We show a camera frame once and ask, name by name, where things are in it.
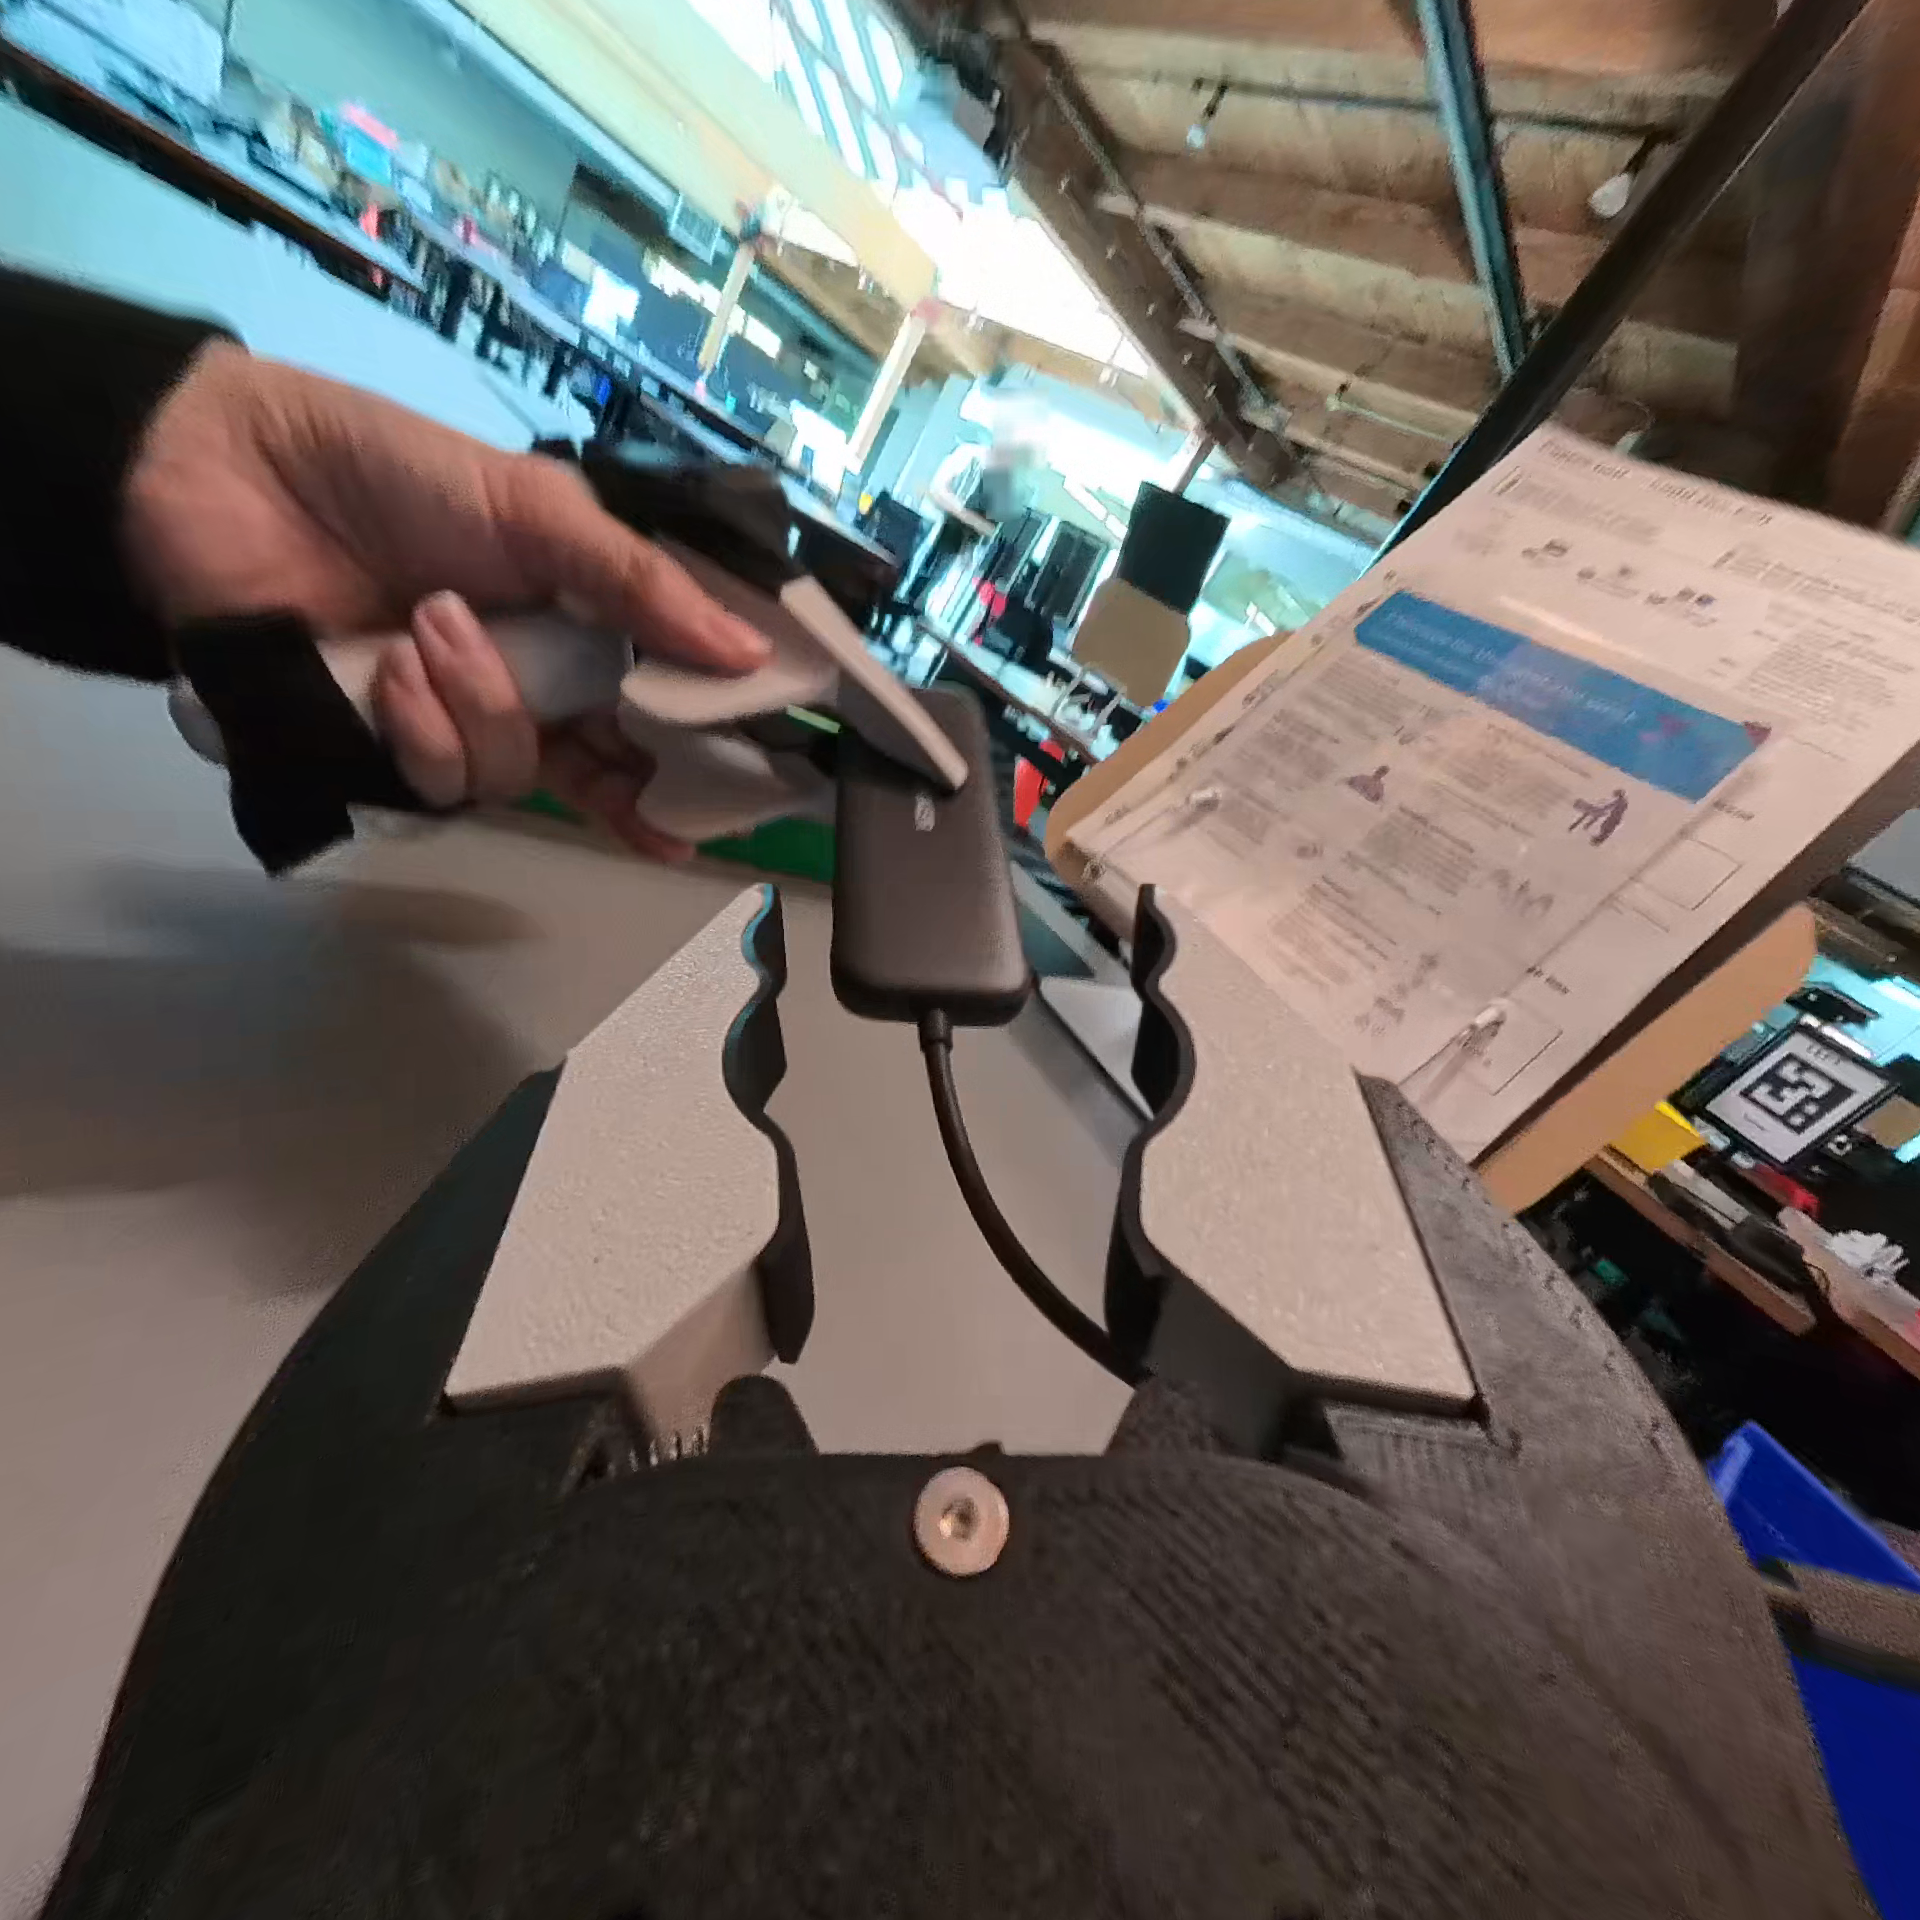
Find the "wooden document stand with papers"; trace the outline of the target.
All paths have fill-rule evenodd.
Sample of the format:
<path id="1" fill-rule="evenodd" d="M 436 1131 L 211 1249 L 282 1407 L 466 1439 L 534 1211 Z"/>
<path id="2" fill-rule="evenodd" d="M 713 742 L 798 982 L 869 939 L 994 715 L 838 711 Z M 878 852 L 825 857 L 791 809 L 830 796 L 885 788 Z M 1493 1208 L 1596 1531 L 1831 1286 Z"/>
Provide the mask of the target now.
<path id="1" fill-rule="evenodd" d="M 1916 545 L 1538 427 L 1051 807 L 1469 1160 L 1916 772 Z"/>

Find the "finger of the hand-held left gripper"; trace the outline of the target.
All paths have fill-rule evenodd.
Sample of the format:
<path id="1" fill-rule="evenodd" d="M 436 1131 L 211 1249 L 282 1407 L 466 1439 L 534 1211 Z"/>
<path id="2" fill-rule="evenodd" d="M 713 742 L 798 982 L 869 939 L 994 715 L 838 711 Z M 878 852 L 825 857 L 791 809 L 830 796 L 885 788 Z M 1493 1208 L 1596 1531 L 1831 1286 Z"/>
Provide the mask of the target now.
<path id="1" fill-rule="evenodd" d="M 831 814 L 834 727 L 791 711 L 748 727 L 677 727 L 623 705 L 617 729 L 644 764 L 638 799 L 617 809 L 619 830 L 699 846 Z"/>
<path id="2" fill-rule="evenodd" d="M 780 591 L 781 608 L 814 638 L 836 672 L 834 708 L 857 738 L 929 788 L 955 796 L 970 764 L 916 692 L 876 658 L 861 632 L 807 574 Z"/>

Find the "blue plastic bin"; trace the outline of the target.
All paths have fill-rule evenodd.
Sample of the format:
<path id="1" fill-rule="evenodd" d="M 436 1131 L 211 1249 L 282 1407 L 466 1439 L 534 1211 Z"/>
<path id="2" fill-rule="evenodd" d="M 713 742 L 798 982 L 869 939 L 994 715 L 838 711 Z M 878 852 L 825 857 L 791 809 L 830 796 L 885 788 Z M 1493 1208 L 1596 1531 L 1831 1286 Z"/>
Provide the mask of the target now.
<path id="1" fill-rule="evenodd" d="M 1734 1428 L 1710 1458 L 1707 1480 L 1757 1568 L 1806 1566 L 1916 1593 L 1916 1551 L 1897 1546 L 1763 1427 Z M 1916 1695 L 1801 1658 L 1793 1674 L 1867 1896 L 1886 1918 L 1916 1918 Z"/>

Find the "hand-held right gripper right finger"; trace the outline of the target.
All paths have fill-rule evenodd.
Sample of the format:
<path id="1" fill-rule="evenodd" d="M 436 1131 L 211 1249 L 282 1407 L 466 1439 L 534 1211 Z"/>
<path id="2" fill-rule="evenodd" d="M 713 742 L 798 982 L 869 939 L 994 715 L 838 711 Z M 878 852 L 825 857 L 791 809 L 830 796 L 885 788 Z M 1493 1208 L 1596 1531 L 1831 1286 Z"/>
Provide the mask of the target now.
<path id="1" fill-rule="evenodd" d="M 1109 1334 L 1235 1451 L 1329 1408 L 1463 1420 L 1478 1391 L 1362 1082 L 1183 904 L 1137 902 Z"/>

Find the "tan-backed chair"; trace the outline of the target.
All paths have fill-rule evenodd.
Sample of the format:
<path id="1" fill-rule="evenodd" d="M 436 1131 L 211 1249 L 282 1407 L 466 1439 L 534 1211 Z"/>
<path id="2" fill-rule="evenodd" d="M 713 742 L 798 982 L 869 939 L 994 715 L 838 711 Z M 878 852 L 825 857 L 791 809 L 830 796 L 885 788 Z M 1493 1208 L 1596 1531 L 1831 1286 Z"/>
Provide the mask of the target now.
<path id="1" fill-rule="evenodd" d="M 1073 632 L 1074 665 L 1134 708 L 1166 697 L 1188 654 L 1188 616 L 1117 577 L 1101 582 Z"/>

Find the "black-white tag sign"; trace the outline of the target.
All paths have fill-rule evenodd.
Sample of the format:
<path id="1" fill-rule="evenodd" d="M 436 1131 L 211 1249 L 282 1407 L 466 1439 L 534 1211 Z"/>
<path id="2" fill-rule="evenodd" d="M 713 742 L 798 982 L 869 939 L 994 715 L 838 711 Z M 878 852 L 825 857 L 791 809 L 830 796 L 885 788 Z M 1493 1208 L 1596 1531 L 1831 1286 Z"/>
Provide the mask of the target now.
<path id="1" fill-rule="evenodd" d="M 1742 1063 L 1700 1118 L 1738 1152 L 1795 1171 L 1895 1094 L 1893 1076 L 1839 1031 L 1798 1023 Z"/>

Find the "black metal pole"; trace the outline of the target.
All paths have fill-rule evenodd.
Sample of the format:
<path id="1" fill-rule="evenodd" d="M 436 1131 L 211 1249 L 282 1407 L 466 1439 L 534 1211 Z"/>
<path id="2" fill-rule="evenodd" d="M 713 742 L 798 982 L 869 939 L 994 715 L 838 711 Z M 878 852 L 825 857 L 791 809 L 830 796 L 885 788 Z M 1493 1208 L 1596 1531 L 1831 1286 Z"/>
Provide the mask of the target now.
<path id="1" fill-rule="evenodd" d="M 1626 214 L 1610 247 L 1545 324 L 1499 395 L 1383 539 L 1379 561 L 1459 502 L 1573 393 L 1666 257 L 1756 159 L 1862 11 L 1865 2 L 1795 2 L 1779 16 L 1746 68 Z"/>

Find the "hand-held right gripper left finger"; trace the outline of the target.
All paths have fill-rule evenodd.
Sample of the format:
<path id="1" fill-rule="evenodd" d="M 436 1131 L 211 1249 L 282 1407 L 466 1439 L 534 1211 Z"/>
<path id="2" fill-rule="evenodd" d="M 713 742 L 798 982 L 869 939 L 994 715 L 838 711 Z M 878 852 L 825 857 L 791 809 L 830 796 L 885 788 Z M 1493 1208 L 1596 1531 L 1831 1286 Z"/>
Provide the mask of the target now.
<path id="1" fill-rule="evenodd" d="M 814 1323 L 786 1074 L 778 889 L 733 897 L 559 1071 L 445 1402 L 611 1400 L 659 1457 L 703 1450 L 724 1391 Z"/>

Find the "green plastic bin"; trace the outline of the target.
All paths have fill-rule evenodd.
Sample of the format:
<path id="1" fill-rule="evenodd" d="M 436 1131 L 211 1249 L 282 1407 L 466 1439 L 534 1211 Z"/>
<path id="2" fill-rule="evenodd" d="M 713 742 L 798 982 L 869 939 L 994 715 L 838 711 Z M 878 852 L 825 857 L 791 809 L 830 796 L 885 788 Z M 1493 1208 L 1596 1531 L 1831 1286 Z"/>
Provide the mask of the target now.
<path id="1" fill-rule="evenodd" d="M 532 796 L 510 803 L 508 818 L 518 823 L 541 823 L 573 838 L 604 842 L 614 852 L 630 852 L 611 830 L 590 823 L 575 807 L 537 788 Z M 738 868 L 755 868 L 786 881 L 831 882 L 834 878 L 834 828 L 831 820 L 814 818 L 772 818 L 755 828 L 738 828 L 732 832 L 709 834 L 692 842 L 690 830 L 668 830 L 669 838 L 683 842 L 694 857 L 706 863 L 722 863 Z"/>

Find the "wooden desk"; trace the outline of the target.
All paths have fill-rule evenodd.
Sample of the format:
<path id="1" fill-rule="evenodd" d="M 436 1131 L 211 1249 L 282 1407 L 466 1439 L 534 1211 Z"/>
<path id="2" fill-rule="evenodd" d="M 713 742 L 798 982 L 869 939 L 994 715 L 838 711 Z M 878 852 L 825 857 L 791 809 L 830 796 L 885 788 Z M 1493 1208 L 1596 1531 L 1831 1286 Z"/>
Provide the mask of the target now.
<path id="1" fill-rule="evenodd" d="M 1905 1379 L 1918 1382 L 1916 1312 L 1890 1318 L 1874 1306 L 1858 1275 L 1827 1255 L 1804 1252 L 1804 1278 L 1785 1286 L 1742 1259 L 1724 1240 L 1687 1224 L 1655 1195 L 1649 1178 L 1615 1152 L 1602 1150 L 1579 1172 L 1626 1203 L 1676 1251 L 1694 1259 L 1719 1288 L 1763 1312 L 1793 1338 L 1849 1338 L 1890 1363 Z"/>

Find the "person's left hand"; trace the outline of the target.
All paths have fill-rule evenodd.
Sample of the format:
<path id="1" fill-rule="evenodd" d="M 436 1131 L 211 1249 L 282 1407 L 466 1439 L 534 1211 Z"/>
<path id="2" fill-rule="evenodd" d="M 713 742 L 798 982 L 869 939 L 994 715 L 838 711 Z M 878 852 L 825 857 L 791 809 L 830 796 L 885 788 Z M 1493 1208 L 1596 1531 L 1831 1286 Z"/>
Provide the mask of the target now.
<path id="1" fill-rule="evenodd" d="M 606 718 L 541 729 L 482 616 L 569 617 L 713 675 L 765 658 L 755 630 L 609 514 L 572 468 L 205 343 L 157 408 L 123 490 L 129 563 L 174 630 L 287 612 L 388 633 L 377 731 L 433 809 L 543 792 L 644 857 L 690 848 L 641 817 L 650 762 Z"/>

